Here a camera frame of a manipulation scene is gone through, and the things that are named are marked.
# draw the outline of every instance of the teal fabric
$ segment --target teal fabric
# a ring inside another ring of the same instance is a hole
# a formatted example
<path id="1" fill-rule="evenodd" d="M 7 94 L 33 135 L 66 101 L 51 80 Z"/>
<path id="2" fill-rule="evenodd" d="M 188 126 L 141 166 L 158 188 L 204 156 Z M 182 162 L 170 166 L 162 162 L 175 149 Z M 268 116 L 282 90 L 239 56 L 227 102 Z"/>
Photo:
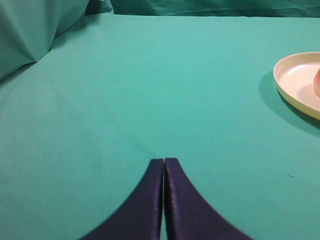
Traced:
<path id="1" fill-rule="evenodd" d="M 320 17 L 319 0 L 111 0 L 116 14 Z"/>
<path id="2" fill-rule="evenodd" d="M 23 65 L 37 62 L 55 36 L 85 14 L 89 0 L 1 0 L 0 81 Z M 90 14 L 111 12 L 109 0 L 91 0 Z"/>
<path id="3" fill-rule="evenodd" d="M 76 240 L 120 206 L 151 158 L 177 157 L 254 239 L 318 240 L 320 124 L 281 99 L 272 70 L 320 51 L 319 26 L 82 18 L 0 86 L 1 239 Z"/>

